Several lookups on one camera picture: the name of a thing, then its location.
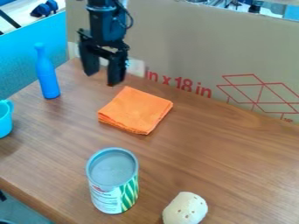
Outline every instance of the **desk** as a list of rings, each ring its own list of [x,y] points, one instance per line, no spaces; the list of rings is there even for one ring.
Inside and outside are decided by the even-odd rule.
[[[13,95],[15,129],[0,140],[0,189],[57,223],[162,223],[180,191],[206,199],[204,224],[299,223],[299,128],[150,80],[86,77],[77,59],[58,68],[62,95],[38,83]],[[97,110],[123,85],[174,102],[149,136],[98,123]],[[85,165],[98,149],[122,147],[140,162],[140,198],[123,214],[94,208]]]

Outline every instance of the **tin can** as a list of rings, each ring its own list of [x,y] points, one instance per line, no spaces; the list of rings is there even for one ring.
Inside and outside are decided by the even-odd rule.
[[[94,206],[105,214],[130,209],[138,199],[138,169],[138,160],[129,150],[107,148],[93,154],[86,173]]]

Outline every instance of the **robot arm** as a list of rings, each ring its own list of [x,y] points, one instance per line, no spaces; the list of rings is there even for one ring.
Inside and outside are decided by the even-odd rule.
[[[99,57],[108,60],[108,85],[122,82],[126,74],[129,46],[123,42],[134,20],[119,0],[88,0],[90,31],[79,29],[80,58],[86,75],[99,71]]]

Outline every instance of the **orange towel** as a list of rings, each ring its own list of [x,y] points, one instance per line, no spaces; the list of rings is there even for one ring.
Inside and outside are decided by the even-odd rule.
[[[99,121],[148,135],[172,108],[173,103],[132,87],[125,87],[98,111]]]

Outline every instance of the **can lid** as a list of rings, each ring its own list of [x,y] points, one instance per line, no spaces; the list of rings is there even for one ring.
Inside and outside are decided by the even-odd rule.
[[[107,148],[91,156],[87,176],[94,184],[117,187],[130,181],[138,172],[136,156],[121,148]]]

